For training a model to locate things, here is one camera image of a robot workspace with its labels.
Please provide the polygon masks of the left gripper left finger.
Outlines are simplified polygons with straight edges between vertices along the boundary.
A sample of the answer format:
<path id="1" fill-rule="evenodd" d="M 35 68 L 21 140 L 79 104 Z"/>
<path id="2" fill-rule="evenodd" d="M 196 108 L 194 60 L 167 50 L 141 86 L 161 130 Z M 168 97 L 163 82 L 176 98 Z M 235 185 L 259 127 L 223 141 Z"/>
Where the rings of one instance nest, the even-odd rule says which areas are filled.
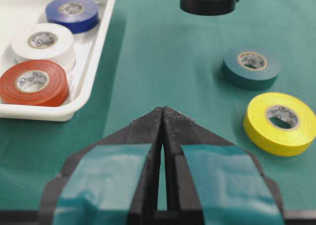
<path id="1" fill-rule="evenodd" d="M 162 108 L 72 154 L 45 187 L 41 225 L 148 225 L 157 209 Z"/>

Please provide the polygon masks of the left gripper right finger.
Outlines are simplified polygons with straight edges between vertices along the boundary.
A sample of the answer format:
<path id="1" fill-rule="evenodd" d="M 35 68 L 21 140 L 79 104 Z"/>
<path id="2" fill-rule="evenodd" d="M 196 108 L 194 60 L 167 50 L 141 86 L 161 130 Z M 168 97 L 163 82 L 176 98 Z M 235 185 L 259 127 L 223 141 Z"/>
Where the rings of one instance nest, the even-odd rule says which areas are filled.
<path id="1" fill-rule="evenodd" d="M 277 184 L 246 150 L 163 108 L 167 208 L 180 225 L 281 225 Z"/>

